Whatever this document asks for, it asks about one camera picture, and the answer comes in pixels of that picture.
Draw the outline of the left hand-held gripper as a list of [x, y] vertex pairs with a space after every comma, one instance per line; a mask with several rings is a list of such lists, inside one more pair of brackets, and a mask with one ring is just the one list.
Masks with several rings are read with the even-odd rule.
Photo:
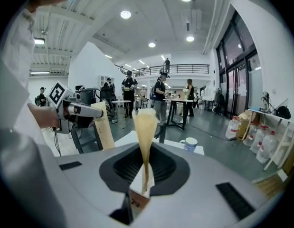
[[51, 107], [58, 116], [59, 127], [53, 127], [56, 133], [68, 134], [73, 129], [88, 128], [93, 118], [103, 117], [101, 109], [93, 108], [81, 102], [80, 94], [72, 91], [60, 81], [52, 87], [47, 95]]

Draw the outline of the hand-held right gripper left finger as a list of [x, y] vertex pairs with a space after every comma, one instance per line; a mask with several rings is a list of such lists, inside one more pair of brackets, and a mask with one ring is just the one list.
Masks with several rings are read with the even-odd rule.
[[75, 190], [105, 215], [120, 209], [128, 192], [142, 193], [142, 154], [136, 142], [57, 161]]

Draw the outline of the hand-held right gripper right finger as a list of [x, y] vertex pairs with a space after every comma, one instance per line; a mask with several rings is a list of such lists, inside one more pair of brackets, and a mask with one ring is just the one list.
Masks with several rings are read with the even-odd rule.
[[266, 202], [251, 182], [204, 155], [154, 143], [150, 164], [147, 222], [240, 222]]

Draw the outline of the blue white cup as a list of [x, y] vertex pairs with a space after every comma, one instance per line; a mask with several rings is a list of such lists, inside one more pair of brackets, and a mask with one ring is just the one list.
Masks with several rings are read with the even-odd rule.
[[179, 143], [183, 144], [184, 150], [186, 150], [188, 152], [194, 152], [197, 145], [198, 145], [198, 141], [192, 137], [188, 137], [185, 140], [181, 140]]

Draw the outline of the person's left forearm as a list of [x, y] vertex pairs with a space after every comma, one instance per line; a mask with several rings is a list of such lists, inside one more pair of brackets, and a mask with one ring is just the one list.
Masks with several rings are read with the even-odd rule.
[[48, 109], [46, 107], [38, 107], [31, 103], [28, 103], [28, 108], [30, 112], [32, 113], [32, 115], [34, 116], [39, 127], [47, 128], [48, 127], [48, 121], [47, 121]]

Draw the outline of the person's left hand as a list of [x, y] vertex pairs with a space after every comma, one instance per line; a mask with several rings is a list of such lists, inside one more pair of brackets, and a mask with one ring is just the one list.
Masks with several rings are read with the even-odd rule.
[[43, 107], [42, 110], [43, 113], [41, 114], [39, 126], [41, 128], [58, 128], [60, 125], [56, 109], [51, 107]]

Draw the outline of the clear plastic jug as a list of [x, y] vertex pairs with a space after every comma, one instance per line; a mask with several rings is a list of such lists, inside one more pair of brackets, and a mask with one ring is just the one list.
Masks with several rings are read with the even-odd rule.
[[267, 131], [267, 126], [266, 125], [263, 125], [263, 124], [256, 131], [254, 141], [253, 141], [253, 143], [252, 143], [252, 145], [250, 147], [250, 150], [254, 154], [257, 154], [259, 148], [262, 146], [262, 141], [263, 141], [263, 138], [266, 135], [266, 131]]
[[243, 144], [250, 147], [255, 139], [256, 132], [257, 126], [255, 124], [250, 125], [246, 138], [243, 141]]
[[264, 164], [270, 158], [270, 154], [275, 149], [277, 144], [276, 131], [270, 131], [266, 134], [262, 140], [262, 145], [259, 147], [259, 150], [256, 155], [256, 159]]

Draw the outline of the wooden slatted platform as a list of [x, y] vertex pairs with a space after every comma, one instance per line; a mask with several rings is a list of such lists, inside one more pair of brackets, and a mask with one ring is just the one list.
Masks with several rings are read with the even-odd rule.
[[267, 200], [270, 200], [285, 190], [285, 183], [277, 173], [253, 180], [252, 184], [264, 194]]

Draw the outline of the brown cardboard box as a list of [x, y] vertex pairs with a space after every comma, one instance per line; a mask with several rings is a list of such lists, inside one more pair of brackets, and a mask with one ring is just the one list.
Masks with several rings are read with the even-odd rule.
[[246, 134], [248, 133], [249, 127], [255, 117], [255, 113], [250, 109], [245, 110], [241, 113], [238, 118], [238, 129], [236, 134], [236, 139], [239, 141], [244, 140]]

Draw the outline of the person's white shirt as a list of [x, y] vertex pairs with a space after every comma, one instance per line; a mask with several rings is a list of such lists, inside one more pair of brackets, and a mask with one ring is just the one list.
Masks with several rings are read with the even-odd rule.
[[55, 190], [61, 169], [30, 111], [34, 14], [20, 7], [0, 43], [0, 179], [28, 228], [67, 228]]

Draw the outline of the black framed glass door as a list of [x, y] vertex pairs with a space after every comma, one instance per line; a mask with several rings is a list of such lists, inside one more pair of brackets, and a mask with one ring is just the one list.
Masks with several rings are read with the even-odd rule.
[[231, 118], [247, 109], [259, 110], [263, 96], [260, 60], [252, 36], [238, 12], [229, 20], [216, 53], [225, 115]]

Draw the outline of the black bag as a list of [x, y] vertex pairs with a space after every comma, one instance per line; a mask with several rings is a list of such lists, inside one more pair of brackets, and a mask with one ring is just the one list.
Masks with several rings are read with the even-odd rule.
[[275, 115], [284, 119], [289, 120], [291, 118], [291, 114], [287, 106], [280, 106], [276, 109]]

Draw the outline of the black balcony railing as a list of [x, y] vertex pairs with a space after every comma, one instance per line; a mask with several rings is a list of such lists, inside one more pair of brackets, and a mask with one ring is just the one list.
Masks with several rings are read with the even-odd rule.
[[[140, 69], [130, 68], [126, 65], [118, 66], [119, 70], [126, 75], [127, 71], [131, 71], [134, 76], [157, 76], [161, 72], [165, 72], [166, 66], [148, 66]], [[168, 74], [209, 74], [209, 65], [207, 64], [172, 64]]]

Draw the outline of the black frame table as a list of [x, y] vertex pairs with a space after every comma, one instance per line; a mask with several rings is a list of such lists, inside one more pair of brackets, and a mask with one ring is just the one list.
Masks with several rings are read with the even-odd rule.
[[[180, 122], [174, 121], [174, 113], [176, 110], [177, 103], [183, 104], [183, 116], [182, 116], [182, 120]], [[169, 114], [168, 114], [167, 122], [166, 122], [167, 127], [176, 126], [183, 131], [185, 130], [185, 126], [187, 123], [187, 116], [188, 116], [188, 112], [189, 112], [188, 103], [193, 103], [193, 100], [180, 100], [180, 99], [171, 99], [170, 100]]]

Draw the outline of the white shelf frame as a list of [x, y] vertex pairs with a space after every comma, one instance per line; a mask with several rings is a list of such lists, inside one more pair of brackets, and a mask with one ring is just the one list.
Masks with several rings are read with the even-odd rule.
[[277, 165], [278, 170], [281, 169], [294, 145], [294, 121], [270, 113], [253, 109], [248, 110], [253, 112], [249, 119], [249, 125], [255, 114], [261, 114], [260, 121], [269, 127], [273, 127], [273, 131], [276, 131], [277, 134], [277, 148], [264, 164], [263, 170], [266, 171], [272, 163]]

